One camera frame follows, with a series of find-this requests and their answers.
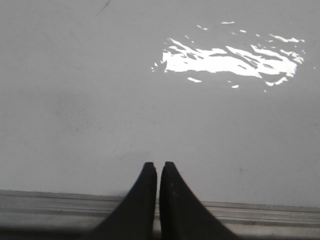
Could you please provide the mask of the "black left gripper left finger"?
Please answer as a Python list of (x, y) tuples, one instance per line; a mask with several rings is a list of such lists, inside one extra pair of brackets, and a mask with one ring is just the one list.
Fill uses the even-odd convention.
[(122, 202), (84, 238), (86, 240), (152, 239), (156, 191), (156, 169), (152, 162), (146, 162)]

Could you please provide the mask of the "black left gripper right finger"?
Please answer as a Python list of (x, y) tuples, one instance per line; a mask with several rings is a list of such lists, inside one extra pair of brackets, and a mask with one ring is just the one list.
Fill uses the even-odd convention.
[(169, 161), (161, 174), (159, 213), (164, 240), (240, 239), (204, 207)]

